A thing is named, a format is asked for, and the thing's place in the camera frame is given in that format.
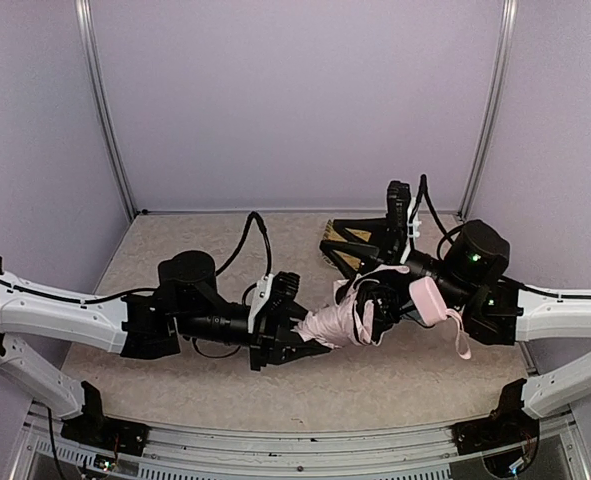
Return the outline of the pink umbrella black lining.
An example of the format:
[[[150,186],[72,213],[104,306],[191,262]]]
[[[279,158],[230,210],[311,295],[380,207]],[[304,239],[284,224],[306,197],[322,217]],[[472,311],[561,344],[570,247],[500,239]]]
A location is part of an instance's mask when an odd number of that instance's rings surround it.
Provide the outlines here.
[[[462,315],[446,304],[431,277],[414,279],[406,265],[382,265],[352,281],[337,281],[334,294],[332,305],[307,313],[293,328],[302,340],[330,349],[378,346],[384,332],[414,310],[425,328],[454,321],[456,353],[464,360],[472,357]]]

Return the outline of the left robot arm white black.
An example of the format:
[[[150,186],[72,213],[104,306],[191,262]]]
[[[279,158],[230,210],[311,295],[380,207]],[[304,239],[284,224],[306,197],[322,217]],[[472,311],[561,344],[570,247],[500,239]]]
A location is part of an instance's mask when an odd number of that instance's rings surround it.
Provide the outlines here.
[[[295,330],[307,314],[295,301],[299,277],[266,274],[250,305],[217,290],[214,259],[189,250],[161,262],[155,288],[106,297],[32,286],[2,268],[0,257],[0,372],[17,382],[65,424],[101,430],[108,423],[101,394],[72,380],[19,340],[20,334],[86,344],[123,358],[156,360],[180,352],[182,339],[244,347],[255,371],[329,352]]]

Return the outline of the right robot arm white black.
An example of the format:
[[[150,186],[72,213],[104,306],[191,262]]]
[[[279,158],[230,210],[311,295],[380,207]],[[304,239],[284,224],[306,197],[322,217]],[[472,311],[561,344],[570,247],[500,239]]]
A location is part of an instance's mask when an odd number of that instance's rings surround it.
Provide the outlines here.
[[[514,345],[546,338],[591,338],[591,290],[553,290],[505,276],[510,245],[481,220],[443,231],[435,255],[413,246],[384,219],[341,219],[329,224],[332,237],[321,252],[347,279],[379,266],[402,265],[418,291],[461,310],[463,329],[484,345]],[[591,351],[543,375],[506,385],[491,418],[510,414],[541,419],[591,395]]]

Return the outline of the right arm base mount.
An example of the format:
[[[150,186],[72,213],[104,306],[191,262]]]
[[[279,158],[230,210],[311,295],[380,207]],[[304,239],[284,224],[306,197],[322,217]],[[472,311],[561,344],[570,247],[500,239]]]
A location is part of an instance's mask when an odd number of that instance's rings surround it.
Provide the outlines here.
[[[459,455],[485,452],[535,438],[540,422],[528,415],[505,415],[458,422],[451,428]]]

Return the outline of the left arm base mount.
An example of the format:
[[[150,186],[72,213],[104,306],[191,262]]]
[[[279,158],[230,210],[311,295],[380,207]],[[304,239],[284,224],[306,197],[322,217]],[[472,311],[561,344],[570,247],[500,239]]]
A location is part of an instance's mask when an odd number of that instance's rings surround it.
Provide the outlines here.
[[[141,457],[150,427],[143,423],[106,417],[99,422],[77,417],[65,420],[61,436],[83,445],[118,454]]]

